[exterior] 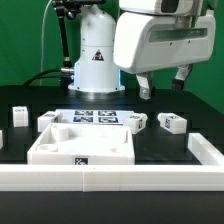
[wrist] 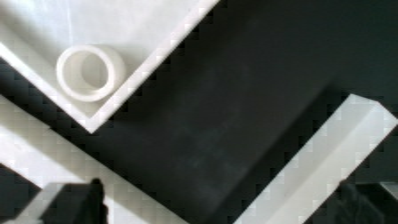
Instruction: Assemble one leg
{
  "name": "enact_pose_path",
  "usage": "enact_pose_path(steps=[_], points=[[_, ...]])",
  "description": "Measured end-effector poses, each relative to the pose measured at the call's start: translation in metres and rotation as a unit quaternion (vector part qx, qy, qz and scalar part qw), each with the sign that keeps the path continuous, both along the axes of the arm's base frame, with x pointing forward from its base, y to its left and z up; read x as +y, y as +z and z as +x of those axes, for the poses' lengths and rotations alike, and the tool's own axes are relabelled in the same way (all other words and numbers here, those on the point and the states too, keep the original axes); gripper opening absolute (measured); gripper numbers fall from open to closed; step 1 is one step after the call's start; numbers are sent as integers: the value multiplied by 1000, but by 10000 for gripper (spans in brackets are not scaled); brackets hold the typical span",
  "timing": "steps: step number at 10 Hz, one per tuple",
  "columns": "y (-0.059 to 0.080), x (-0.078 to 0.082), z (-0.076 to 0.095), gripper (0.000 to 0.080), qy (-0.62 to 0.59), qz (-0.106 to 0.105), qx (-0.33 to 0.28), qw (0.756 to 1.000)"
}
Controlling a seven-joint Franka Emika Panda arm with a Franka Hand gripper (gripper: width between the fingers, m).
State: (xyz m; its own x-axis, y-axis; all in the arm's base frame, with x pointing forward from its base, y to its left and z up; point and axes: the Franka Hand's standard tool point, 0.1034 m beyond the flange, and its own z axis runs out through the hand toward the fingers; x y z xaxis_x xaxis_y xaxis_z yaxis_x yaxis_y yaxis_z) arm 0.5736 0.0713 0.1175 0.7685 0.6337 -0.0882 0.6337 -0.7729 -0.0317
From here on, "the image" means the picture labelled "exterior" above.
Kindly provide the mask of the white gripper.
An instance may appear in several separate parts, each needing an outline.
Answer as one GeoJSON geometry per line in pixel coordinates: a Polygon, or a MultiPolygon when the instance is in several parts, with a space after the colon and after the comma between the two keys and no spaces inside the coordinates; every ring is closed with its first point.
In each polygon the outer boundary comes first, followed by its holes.
{"type": "Polygon", "coordinates": [[[144,100],[152,95],[153,73],[148,71],[179,66],[172,89],[180,92],[192,72],[192,63],[206,61],[212,55],[216,22],[210,12],[199,17],[191,29],[175,29],[175,20],[173,16],[130,12],[118,20],[114,62],[121,70],[137,74],[139,95],[144,100]]]}

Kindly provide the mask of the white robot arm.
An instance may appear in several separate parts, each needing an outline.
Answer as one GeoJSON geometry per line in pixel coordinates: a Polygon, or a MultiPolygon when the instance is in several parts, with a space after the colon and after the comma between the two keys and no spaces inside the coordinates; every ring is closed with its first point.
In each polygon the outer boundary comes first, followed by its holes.
{"type": "Polygon", "coordinates": [[[181,91],[197,62],[212,55],[216,21],[205,0],[119,0],[124,13],[113,19],[85,4],[81,52],[69,88],[92,98],[123,91],[122,71],[134,74],[140,97],[151,97],[154,71],[172,68],[172,89],[181,91]]]}

